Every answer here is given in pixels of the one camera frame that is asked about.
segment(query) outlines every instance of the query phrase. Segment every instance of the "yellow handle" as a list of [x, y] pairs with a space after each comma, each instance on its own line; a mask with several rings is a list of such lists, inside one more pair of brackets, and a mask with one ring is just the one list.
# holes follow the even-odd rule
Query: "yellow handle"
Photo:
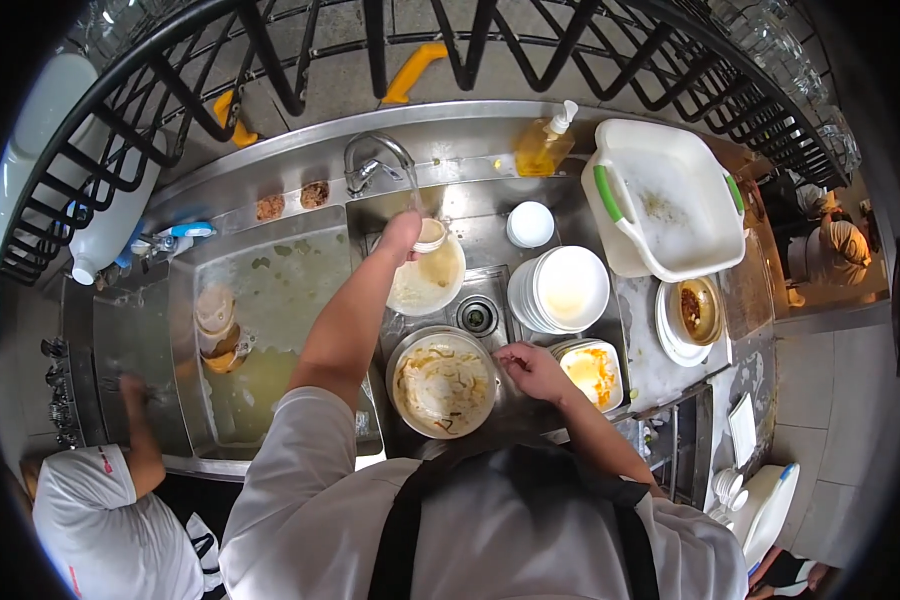
[[382, 102], [384, 104], [407, 104], [410, 102], [407, 92], [420, 79], [423, 70], [436, 59], [445, 59], [446, 57], [447, 47], [444, 44], [423, 44], [417, 48], [390, 82]]
[[[232, 99], [233, 90], [228, 89], [213, 103], [213, 112], [216, 114], [216, 120], [219, 121], [221, 127], [227, 126], [227, 113], [230, 111], [230, 101]], [[247, 148], [256, 142], [257, 138], [259, 138], [259, 135], [248, 132], [244, 122], [238, 117], [237, 126], [233, 127], [233, 137], [230, 138], [237, 145], [237, 148]]]

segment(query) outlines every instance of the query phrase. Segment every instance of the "yellow dish soap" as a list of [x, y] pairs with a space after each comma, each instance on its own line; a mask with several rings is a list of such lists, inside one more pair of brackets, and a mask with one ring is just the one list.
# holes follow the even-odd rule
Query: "yellow dish soap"
[[574, 145], [568, 128], [577, 114], [576, 102], [563, 101], [563, 112], [552, 119], [536, 119], [520, 136], [514, 151], [520, 177], [550, 177]]

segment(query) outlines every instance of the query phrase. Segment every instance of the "hand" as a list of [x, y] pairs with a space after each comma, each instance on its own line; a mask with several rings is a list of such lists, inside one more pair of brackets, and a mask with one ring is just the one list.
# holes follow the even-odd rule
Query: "hand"
[[375, 252], [394, 257], [398, 267], [408, 260], [417, 260], [420, 255], [413, 251], [413, 247], [420, 239], [422, 228], [423, 218], [416, 210], [394, 215], [384, 227]]
[[521, 392], [531, 398], [564, 408], [567, 402], [587, 397], [570, 381], [560, 363], [546, 348], [529, 342], [508, 343], [493, 353]]
[[120, 375], [120, 395], [124, 402], [147, 402], [147, 383], [140, 375], [125, 372]]

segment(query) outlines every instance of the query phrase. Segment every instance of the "metal shelf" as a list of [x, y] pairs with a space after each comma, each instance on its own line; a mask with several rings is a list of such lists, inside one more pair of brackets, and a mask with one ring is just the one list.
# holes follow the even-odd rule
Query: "metal shelf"
[[[612, 100], [630, 87], [648, 111], [672, 105], [684, 122], [702, 121], [714, 134], [748, 146], [775, 166], [792, 169], [809, 182], [828, 186], [847, 182], [813, 124], [720, 33], [701, 0], [526, 0], [528, 9], [537, 11], [552, 29], [553, 37], [514, 32], [498, 9], [497, 0], [478, 0], [469, 30], [454, 30], [442, 0], [432, 0], [438, 30], [387, 34], [384, 1], [360, 0], [365, 38], [315, 48], [321, 9], [356, 1], [312, 0], [305, 6], [274, 12], [276, 0], [202, 0], [150, 29], [100, 75], [36, 161], [0, 248], [0, 273], [33, 285], [60, 248], [70, 242], [74, 231], [85, 228], [96, 211], [109, 208], [116, 190], [129, 192], [140, 186], [146, 160], [140, 161], [132, 178], [119, 175], [129, 146], [148, 161], [171, 168], [180, 162], [194, 124], [217, 141], [227, 142], [233, 135], [247, 82], [268, 78], [283, 109], [299, 116], [306, 108], [313, 61], [365, 51], [372, 93], [379, 99], [387, 93], [387, 48], [434, 40], [447, 45], [448, 60], [461, 90], [473, 90], [488, 42], [502, 43], [534, 91], [549, 90], [572, 61], [600, 101]], [[548, 8], [554, 5], [573, 9], [565, 27]], [[299, 52], [281, 57], [268, 26], [299, 16], [306, 16]], [[600, 45], [581, 42], [587, 32]], [[618, 40], [616, 45], [612, 38]], [[237, 73], [223, 84], [206, 88], [221, 49], [237, 40], [246, 41]], [[464, 43], [465, 55], [458, 48]], [[624, 45], [635, 51], [622, 52], [619, 47]], [[524, 51], [529, 46], [553, 49], [542, 74]], [[608, 83], [601, 83], [588, 57], [609, 59], [619, 72]], [[199, 68], [184, 73], [188, 66]], [[294, 68], [295, 73], [288, 77]], [[642, 77], [650, 74], [652, 84], [646, 79], [641, 82], [641, 73]], [[233, 91], [233, 99], [221, 126], [205, 105], [228, 90]], [[67, 141], [90, 114], [110, 129], [102, 154], [108, 157], [106, 160], [87, 156]], [[176, 121], [175, 143], [167, 151], [157, 150], [153, 143], [156, 131]], [[121, 148], [114, 146], [117, 136], [125, 140]], [[90, 173], [80, 189], [47, 173], [60, 155]], [[105, 198], [97, 199], [101, 182], [108, 183], [109, 191]], [[63, 209], [48, 206], [33, 197], [38, 185], [48, 186], [72, 201]], [[50, 226], [40, 229], [22, 220], [26, 209], [49, 217]]]

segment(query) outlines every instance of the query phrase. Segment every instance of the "stainless steel sink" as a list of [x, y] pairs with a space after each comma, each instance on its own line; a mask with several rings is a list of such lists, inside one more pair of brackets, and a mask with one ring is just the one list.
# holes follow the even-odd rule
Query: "stainless steel sink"
[[[511, 273], [521, 263], [560, 245], [584, 246], [606, 262], [599, 235], [590, 219], [587, 198], [576, 177], [492, 179], [433, 186], [421, 192], [425, 207], [448, 224], [450, 235], [455, 235], [462, 246], [467, 266], [465, 279], [453, 301], [439, 312], [405, 317], [387, 310], [374, 354], [374, 370], [385, 373], [394, 349], [404, 337], [434, 325], [468, 330], [490, 352], [518, 340], [548, 346], [567, 339], [567, 336], [537, 333], [521, 325], [508, 306], [507, 284]], [[408, 192], [397, 192], [346, 204], [350, 243], [359, 251], [359, 258], [367, 255], [386, 222], [403, 210], [407, 199]], [[537, 200], [552, 210], [556, 232], [545, 246], [520, 248], [506, 237], [507, 215], [525, 200]], [[601, 318], [575, 337], [590, 336], [609, 341], [621, 350], [624, 348], [615, 294], [611, 295], [611, 302]], [[622, 371], [624, 389], [629, 389], [626, 365]], [[559, 412], [550, 404], [516, 390], [502, 372], [498, 377], [503, 391], [498, 395], [490, 417], [472, 435], [494, 435], [514, 429], [545, 434], [564, 427]], [[442, 445], [412, 430], [396, 414], [390, 402], [378, 402], [377, 410], [387, 456], [424, 457]]]
[[[410, 318], [386, 311], [361, 389], [360, 457], [382, 458], [384, 453], [389, 458], [423, 457], [441, 446], [410, 429], [387, 396], [383, 374], [394, 348], [408, 333], [432, 325], [457, 327], [473, 333], [491, 352], [517, 340], [550, 345], [564, 338], [528, 330], [512, 315], [507, 303], [511, 273], [524, 261], [562, 244], [584, 246], [604, 258], [576, 177], [454, 183], [423, 188], [421, 195], [425, 207], [448, 224], [462, 246], [465, 280], [454, 300], [439, 312]], [[237, 298], [237, 322], [260, 338], [259, 348], [278, 347], [280, 352], [298, 354], [320, 309], [367, 255], [386, 222], [404, 210], [408, 197], [404, 191], [339, 201], [264, 224], [247, 221], [244, 213], [222, 215], [218, 222], [231, 227], [224, 234], [156, 264], [147, 273], [137, 267], [115, 286], [96, 294], [88, 288], [74, 290], [68, 282], [71, 308], [80, 306], [75, 298], [82, 295], [85, 303], [92, 297], [97, 379], [120, 370], [136, 371], [146, 378], [155, 391], [148, 407], [150, 420], [165, 462], [177, 465], [176, 471], [227, 477], [232, 472], [233, 478], [240, 478], [261, 439], [235, 434], [235, 426], [247, 418], [240, 411], [248, 410], [239, 395], [221, 401], [212, 393], [215, 379], [204, 370], [196, 345], [197, 294], [208, 282], [226, 283]], [[540, 201], [552, 210], [556, 232], [545, 246], [519, 248], [506, 238], [507, 215], [525, 200]], [[247, 225], [233, 225], [238, 222]], [[616, 294], [611, 294], [602, 317], [577, 337], [588, 336], [624, 349]], [[252, 409], [254, 402], [269, 406], [282, 394], [292, 361], [285, 369], [269, 366], [255, 371], [249, 365], [247, 359], [231, 376], [264, 378], [269, 396], [254, 397], [247, 406]], [[622, 367], [624, 389], [629, 389], [627, 365]], [[561, 416], [552, 406], [520, 393], [502, 372], [499, 378], [502, 392], [493, 412], [473, 435], [562, 430]], [[105, 386], [99, 386], [99, 393], [108, 438], [124, 442], [122, 402]], [[607, 416], [626, 410], [624, 406]]]

